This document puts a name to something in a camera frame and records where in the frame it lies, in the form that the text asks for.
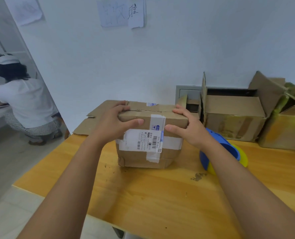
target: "floor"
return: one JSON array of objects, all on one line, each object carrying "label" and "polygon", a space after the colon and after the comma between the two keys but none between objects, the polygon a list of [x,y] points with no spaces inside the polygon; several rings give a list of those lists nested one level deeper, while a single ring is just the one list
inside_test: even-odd
[{"label": "floor", "polygon": [[[31,146],[27,138],[10,127],[0,128],[0,239],[14,239],[43,201],[43,197],[12,186],[25,172],[61,144],[63,138],[44,146]],[[82,239],[117,239],[111,225],[87,216]],[[126,239],[138,239],[126,234]]]}]

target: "black hair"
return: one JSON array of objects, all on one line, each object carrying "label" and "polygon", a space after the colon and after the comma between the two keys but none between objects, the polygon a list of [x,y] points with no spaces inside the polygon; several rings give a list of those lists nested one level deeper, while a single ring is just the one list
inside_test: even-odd
[{"label": "black hair", "polygon": [[28,80],[30,78],[27,73],[26,65],[21,63],[13,63],[13,64],[0,64],[0,77],[3,77],[7,82],[12,80]]}]

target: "barcode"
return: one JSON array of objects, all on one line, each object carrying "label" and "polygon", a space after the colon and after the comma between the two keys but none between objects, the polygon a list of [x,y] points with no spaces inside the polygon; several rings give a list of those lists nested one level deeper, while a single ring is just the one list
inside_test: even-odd
[{"label": "barcode", "polygon": [[153,136],[152,148],[156,148],[157,136]]}]

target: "white headband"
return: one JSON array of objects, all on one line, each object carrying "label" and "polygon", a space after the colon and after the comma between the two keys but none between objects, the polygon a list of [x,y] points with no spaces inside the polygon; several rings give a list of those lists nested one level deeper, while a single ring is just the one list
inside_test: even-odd
[{"label": "white headband", "polygon": [[13,55],[0,56],[0,65],[20,63],[19,59]]}]

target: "blue plastic object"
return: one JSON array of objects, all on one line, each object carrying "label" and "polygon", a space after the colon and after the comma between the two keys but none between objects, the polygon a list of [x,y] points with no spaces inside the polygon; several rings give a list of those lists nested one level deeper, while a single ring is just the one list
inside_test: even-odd
[{"label": "blue plastic object", "polygon": [[[206,130],[209,132],[210,135],[212,135],[213,138],[215,138],[217,142],[219,142],[224,148],[226,148],[226,150],[229,151],[236,158],[237,161],[241,159],[239,151],[234,146],[232,146],[225,138],[223,138],[220,134],[211,131],[208,128],[206,128]],[[209,159],[206,156],[206,154],[200,151],[199,159],[201,160],[203,168],[207,170],[209,165]]]}]

